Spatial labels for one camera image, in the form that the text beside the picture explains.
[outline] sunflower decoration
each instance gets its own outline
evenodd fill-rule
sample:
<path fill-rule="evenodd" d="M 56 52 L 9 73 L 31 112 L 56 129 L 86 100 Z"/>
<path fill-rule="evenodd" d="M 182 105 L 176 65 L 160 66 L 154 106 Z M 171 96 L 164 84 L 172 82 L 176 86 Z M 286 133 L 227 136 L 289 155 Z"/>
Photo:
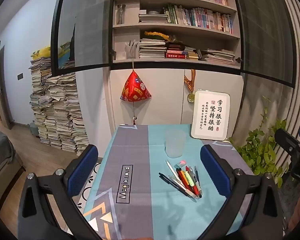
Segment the sunflower decoration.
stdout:
<path fill-rule="evenodd" d="M 163 40 L 163 41 L 170 41 L 169 36 L 165 35 L 163 33 L 158 33 L 158 32 L 145 32 L 145 35 L 149 39 L 154 39 L 154 40 Z"/>

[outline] desk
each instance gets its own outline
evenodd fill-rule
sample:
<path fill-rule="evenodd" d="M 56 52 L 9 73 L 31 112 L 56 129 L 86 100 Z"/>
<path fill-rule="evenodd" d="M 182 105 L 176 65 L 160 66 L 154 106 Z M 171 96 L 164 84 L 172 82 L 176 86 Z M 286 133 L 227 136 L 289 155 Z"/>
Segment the desk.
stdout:
<path fill-rule="evenodd" d="M 181 129 L 188 136 L 180 158 L 170 159 L 164 151 L 167 130 Z M 200 160 L 203 144 L 211 144 L 233 168 L 252 171 L 229 143 L 191 138 L 190 125 L 120 126 L 114 133 L 85 205 L 83 215 L 92 221 L 103 239 L 197 239 L 220 210 L 221 196 Z M 197 202 L 159 178 L 171 174 L 171 165 L 185 160 L 196 165 L 203 197 Z M 242 205 L 230 231 L 237 230 L 250 199 Z"/>

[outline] framed calligraphy sign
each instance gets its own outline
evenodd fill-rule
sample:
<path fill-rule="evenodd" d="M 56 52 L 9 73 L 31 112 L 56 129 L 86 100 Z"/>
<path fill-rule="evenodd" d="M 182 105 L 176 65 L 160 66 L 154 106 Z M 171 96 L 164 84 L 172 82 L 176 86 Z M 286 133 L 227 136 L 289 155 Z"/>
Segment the framed calligraphy sign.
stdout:
<path fill-rule="evenodd" d="M 227 137 L 230 114 L 230 96 L 226 93 L 197 90 L 191 137 L 223 141 Z"/>

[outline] plastic cup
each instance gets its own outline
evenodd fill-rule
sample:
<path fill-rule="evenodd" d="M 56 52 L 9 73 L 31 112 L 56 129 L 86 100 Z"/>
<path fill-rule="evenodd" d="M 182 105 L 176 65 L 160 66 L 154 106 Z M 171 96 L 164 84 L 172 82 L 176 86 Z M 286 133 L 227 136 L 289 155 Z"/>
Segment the plastic cup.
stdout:
<path fill-rule="evenodd" d="M 166 132 L 166 153 L 170 158 L 182 156 L 186 142 L 186 133 L 182 130 L 169 130 Z"/>

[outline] gold medal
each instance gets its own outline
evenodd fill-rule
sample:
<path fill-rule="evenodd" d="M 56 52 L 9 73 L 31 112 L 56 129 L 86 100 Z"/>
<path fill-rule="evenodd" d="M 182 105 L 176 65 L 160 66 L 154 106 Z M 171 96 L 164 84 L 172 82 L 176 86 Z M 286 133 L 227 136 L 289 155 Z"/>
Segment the gold medal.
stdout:
<path fill-rule="evenodd" d="M 190 94 L 187 96 L 187 98 L 188 98 L 188 101 L 189 101 L 190 103 L 193 103 L 193 102 L 194 102 L 194 93 L 190 93 Z"/>

